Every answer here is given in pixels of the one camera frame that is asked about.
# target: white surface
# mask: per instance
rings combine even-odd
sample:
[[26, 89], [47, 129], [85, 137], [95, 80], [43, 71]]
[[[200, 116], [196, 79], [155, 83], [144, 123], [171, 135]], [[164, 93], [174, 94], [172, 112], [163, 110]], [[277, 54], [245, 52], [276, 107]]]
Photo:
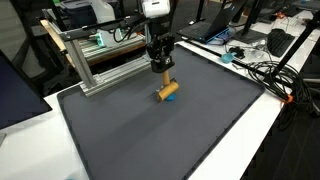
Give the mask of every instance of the white surface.
[[[284, 25], [277, 23], [275, 27], [283, 28]], [[255, 29], [258, 28], [269, 32], [271, 25], [258, 24]], [[304, 27], [297, 25], [289, 27], [288, 32], [298, 35], [303, 29]], [[316, 31], [310, 37], [312, 40], [307, 40], [303, 44], [289, 64], [300, 70], [318, 37], [319, 32]], [[244, 70], [236, 70], [231, 64], [222, 64], [218, 57], [206, 51], [185, 42], [179, 44], [226, 68], [246, 75]], [[223, 47], [217, 46], [208, 48], [224, 50]], [[88, 179], [56, 95], [45, 98], [53, 111], [1, 131], [7, 133], [0, 147], [1, 180]], [[279, 112], [280, 101], [270, 93], [264, 93], [226, 134], [190, 179], [239, 179]]]

